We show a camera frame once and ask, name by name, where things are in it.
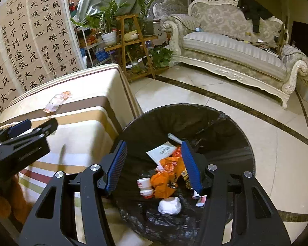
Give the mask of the white snack wrapper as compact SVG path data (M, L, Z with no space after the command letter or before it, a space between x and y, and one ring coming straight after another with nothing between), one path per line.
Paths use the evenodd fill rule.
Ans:
M195 190L194 190L194 193L193 193L193 196L192 198L194 200L196 200L196 206L197 207L204 207L205 206L205 203L206 203L206 196L200 196Z

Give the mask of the orange plastic bag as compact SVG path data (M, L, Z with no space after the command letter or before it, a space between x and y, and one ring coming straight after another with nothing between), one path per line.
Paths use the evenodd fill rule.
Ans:
M157 199L166 199L178 188L177 180L185 170L181 157L170 156L160 160L157 172L151 177L151 186Z

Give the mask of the clutter on sofa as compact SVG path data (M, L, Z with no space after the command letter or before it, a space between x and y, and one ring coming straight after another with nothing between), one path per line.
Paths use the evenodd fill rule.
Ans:
M261 23L259 28L259 33L245 32L244 37L237 38L237 40L280 55L288 37L285 24L266 21Z

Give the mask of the teal white tube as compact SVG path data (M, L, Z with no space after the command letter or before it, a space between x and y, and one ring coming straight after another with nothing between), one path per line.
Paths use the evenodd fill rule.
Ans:
M177 144L180 144L180 145L182 144L182 140L180 140L179 138L177 138L175 135L169 133L167 136L168 136L168 138L169 138L170 140L173 140L173 141L176 142Z

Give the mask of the calligraphy wall scroll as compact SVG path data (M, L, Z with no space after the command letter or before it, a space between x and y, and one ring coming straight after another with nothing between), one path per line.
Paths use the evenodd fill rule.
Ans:
M85 68L67 0L1 0L0 115L25 92Z

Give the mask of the white metal shelf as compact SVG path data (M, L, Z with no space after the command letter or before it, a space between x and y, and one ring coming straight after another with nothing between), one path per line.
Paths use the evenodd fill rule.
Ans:
M101 33L93 28L75 27L79 49L87 68L106 64L111 61L110 55L105 51L105 43Z

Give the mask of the small white yogurt bottle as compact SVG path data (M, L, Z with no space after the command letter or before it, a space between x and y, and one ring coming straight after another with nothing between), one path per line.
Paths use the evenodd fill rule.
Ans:
M154 189L151 185L150 178L141 178L137 180L138 188L140 189L140 195L145 199L150 199L153 197Z

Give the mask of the tall green plant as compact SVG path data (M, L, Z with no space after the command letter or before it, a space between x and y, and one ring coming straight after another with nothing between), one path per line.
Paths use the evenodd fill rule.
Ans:
M149 16L151 5L155 0L136 0L139 11L139 20L141 25L142 35L145 37L155 34L153 27L153 18Z

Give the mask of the black lined trash bin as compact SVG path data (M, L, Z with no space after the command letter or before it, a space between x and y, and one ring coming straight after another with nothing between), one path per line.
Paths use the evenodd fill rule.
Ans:
M225 173L255 172L252 146L243 130L223 112L196 104L171 104L152 109L128 124L118 136L125 142L127 157L112 197L121 218L138 235L162 245L192 245L199 231L204 208L198 207L191 185L192 171L178 175L172 184L173 196L181 203L175 215L159 212L158 198L141 196L137 181L157 173L157 163L149 153L177 140L178 162L190 165L183 149L202 158L202 165L213 164Z

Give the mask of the black jacket on sofa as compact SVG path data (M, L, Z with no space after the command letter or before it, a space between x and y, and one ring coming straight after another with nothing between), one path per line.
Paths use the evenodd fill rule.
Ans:
M260 19L266 20L274 15L256 0L239 0L238 7L247 20L252 20L253 32L259 33Z

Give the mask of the white bag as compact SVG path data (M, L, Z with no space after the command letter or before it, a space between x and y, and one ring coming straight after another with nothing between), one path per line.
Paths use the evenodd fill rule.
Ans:
M161 214L177 215L182 209L179 197L169 197L159 202L158 211Z

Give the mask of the striped tablecloth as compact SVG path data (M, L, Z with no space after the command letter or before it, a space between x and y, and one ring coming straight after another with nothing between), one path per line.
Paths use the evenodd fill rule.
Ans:
M57 94L71 96L56 112L43 109ZM106 64L53 79L14 99L0 115L0 129L24 120L31 129L51 118L57 130L47 136L50 152L0 184L0 245L19 245L26 220L41 193L58 171L75 174L112 153L123 129L141 114L119 65ZM150 245L124 224L108 196L102 197L114 245ZM77 239L85 245L80 193L74 197Z

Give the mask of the wooden plant stand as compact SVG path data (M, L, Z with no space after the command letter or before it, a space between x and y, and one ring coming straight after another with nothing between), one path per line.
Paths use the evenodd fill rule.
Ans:
M131 20L136 28L137 38L127 39L125 21ZM121 15L116 17L116 39L117 43L113 46L105 47L108 53L116 52L122 71L129 82L143 77L155 77L152 59L149 56L146 43L151 42L157 37L155 35L145 37L142 34L137 14Z

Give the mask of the pink white wrapper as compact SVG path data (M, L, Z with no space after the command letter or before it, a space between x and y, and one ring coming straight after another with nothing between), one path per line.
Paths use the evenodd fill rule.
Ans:
M45 113L56 112L59 106L63 104L63 102L67 100L70 96L71 96L71 93L69 91L62 92L60 94L55 95L45 106L43 111Z

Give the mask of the ornate white sofa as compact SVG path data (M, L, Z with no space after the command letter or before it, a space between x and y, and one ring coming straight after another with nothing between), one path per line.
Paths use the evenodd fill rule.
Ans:
M195 0L185 14L172 12L178 0L165 0L153 7L161 29L170 35L171 64L203 68L277 96L286 108L298 78L308 78L308 57L288 44L280 55L237 40L253 32L238 7L239 0ZM283 22L273 16L263 22Z

